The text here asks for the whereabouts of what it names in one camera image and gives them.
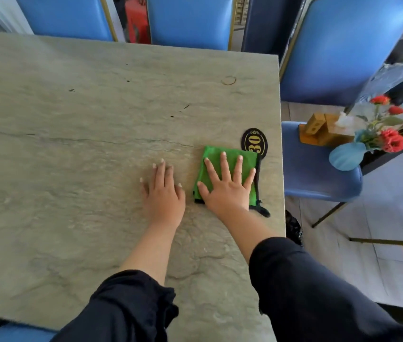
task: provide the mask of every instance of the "left hand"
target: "left hand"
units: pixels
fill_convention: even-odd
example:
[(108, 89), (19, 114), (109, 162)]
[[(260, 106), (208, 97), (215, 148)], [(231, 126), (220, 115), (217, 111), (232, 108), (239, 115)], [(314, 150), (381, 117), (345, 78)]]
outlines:
[(166, 168), (165, 161), (156, 166), (149, 184), (142, 178), (141, 192), (143, 207), (149, 226), (161, 226), (176, 229), (181, 223), (185, 211), (185, 192), (182, 185), (175, 186), (173, 166)]

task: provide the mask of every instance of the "black sleeve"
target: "black sleeve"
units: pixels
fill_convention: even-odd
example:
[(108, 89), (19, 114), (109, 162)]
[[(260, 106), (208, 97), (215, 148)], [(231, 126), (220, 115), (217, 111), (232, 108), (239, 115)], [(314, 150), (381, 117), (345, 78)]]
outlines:
[(262, 241), (249, 274), (279, 342), (403, 341), (403, 325), (293, 241)]
[(166, 341), (166, 328), (178, 316), (173, 288), (146, 273), (126, 270), (106, 279), (89, 304), (54, 336), (53, 342)]

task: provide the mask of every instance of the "black oval sign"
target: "black oval sign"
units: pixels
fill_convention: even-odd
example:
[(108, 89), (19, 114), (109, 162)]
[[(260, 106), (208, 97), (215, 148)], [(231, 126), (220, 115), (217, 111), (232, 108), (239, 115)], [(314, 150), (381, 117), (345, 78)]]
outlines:
[(241, 139), (241, 149), (257, 152), (262, 158), (265, 157), (268, 151), (265, 134), (257, 128), (249, 128)]

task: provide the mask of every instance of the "table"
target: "table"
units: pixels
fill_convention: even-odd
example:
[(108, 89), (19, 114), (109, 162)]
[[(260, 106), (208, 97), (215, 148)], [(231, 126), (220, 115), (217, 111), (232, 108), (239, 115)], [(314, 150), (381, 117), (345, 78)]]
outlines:
[(170, 340), (274, 339), (237, 246), (191, 193), (205, 145), (259, 128), (262, 205), (285, 235), (278, 79), (276, 56), (0, 33), (0, 317), (74, 318), (144, 231), (139, 177), (164, 158), (187, 192)]

